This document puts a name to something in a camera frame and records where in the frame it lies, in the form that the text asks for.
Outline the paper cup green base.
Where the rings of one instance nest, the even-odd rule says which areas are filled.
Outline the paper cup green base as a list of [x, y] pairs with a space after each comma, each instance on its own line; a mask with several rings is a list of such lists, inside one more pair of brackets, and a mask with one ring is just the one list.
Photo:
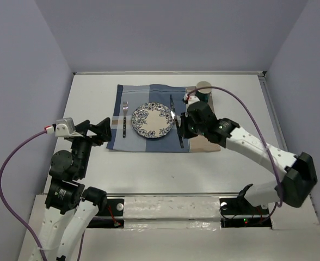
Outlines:
[[200, 81], [196, 84], [195, 89], [195, 96], [199, 100], [208, 103], [212, 92], [212, 85], [207, 81]]

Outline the steak knife patterned handle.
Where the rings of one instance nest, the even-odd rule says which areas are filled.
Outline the steak knife patterned handle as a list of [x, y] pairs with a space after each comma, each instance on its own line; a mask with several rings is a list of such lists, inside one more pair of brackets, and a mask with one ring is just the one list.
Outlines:
[[175, 110], [175, 106], [174, 106], [174, 101], [173, 101], [172, 95], [170, 95], [170, 109], [171, 109], [171, 116], [173, 118], [173, 122], [175, 123], [175, 126], [176, 126], [177, 136], [179, 138], [180, 147], [184, 148], [183, 139], [182, 139], [182, 136], [180, 134], [180, 125], [179, 125], [179, 122], [178, 122], [178, 119], [177, 119], [176, 110]]

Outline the blue beige plaid cloth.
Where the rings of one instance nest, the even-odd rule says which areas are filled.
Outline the blue beige plaid cloth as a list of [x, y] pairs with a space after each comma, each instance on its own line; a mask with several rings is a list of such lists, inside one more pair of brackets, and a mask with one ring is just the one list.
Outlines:
[[[195, 89], [189, 87], [173, 87], [163, 84], [141, 86], [117, 86], [116, 100], [111, 123], [112, 140], [107, 144], [110, 150], [124, 152], [156, 152], [156, 153], [190, 153], [190, 152], [219, 152], [220, 146], [208, 142], [203, 136], [183, 139], [184, 148], [180, 147], [176, 127], [164, 137], [147, 139], [135, 132], [131, 124], [133, 112], [147, 102], [158, 102], [170, 107], [170, 95], [173, 97], [177, 116], [185, 111], [186, 105], [182, 102], [185, 93]], [[123, 101], [128, 102], [126, 122], [126, 137], [122, 137]]]

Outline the silver fork patterned handle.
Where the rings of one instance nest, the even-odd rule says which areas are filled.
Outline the silver fork patterned handle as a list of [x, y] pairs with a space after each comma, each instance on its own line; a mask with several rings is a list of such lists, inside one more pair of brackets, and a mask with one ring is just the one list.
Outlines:
[[128, 102], [127, 101], [123, 101], [122, 111], [123, 111], [122, 137], [125, 138], [126, 137], [127, 113], [128, 113]]

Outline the blue floral ceramic plate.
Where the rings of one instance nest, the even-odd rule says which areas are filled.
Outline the blue floral ceramic plate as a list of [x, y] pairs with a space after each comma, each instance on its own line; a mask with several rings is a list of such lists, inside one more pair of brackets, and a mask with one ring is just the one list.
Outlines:
[[158, 139], [171, 131], [174, 122], [167, 106], [149, 102], [142, 104], [133, 112], [131, 124], [140, 136], [147, 139]]

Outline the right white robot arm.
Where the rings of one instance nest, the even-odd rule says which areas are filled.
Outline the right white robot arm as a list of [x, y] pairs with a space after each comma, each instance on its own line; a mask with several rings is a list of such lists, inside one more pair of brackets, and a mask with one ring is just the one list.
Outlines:
[[296, 155], [263, 144], [238, 123], [227, 118], [217, 119], [211, 107], [196, 96], [188, 99], [186, 111], [181, 114], [180, 135], [185, 139], [204, 136], [213, 144], [249, 158], [275, 176], [271, 182], [248, 184], [239, 192], [236, 206], [242, 213], [276, 202], [299, 208], [317, 183], [315, 165], [309, 154]]

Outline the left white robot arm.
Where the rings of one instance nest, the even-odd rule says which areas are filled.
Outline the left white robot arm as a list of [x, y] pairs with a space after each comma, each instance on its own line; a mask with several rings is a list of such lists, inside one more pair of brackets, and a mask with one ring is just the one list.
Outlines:
[[90, 221], [107, 205], [105, 191], [86, 188], [79, 181], [86, 176], [92, 147], [112, 139], [110, 118], [96, 125], [89, 120], [75, 125], [72, 118], [63, 118], [54, 124], [54, 133], [69, 141], [71, 148], [57, 151], [51, 158], [39, 244], [29, 260], [69, 260]]

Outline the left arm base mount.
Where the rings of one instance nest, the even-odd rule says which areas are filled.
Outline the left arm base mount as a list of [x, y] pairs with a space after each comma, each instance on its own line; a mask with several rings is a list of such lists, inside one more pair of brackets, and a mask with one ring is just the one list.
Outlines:
[[87, 228], [123, 228], [124, 205], [124, 198], [108, 198], [107, 205], [104, 210], [99, 210], [99, 212], [89, 222]]

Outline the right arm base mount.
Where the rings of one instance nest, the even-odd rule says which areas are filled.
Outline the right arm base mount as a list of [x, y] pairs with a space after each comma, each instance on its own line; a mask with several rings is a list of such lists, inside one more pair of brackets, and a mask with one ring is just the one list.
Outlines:
[[220, 198], [221, 228], [272, 228], [268, 208], [254, 207], [245, 199]]

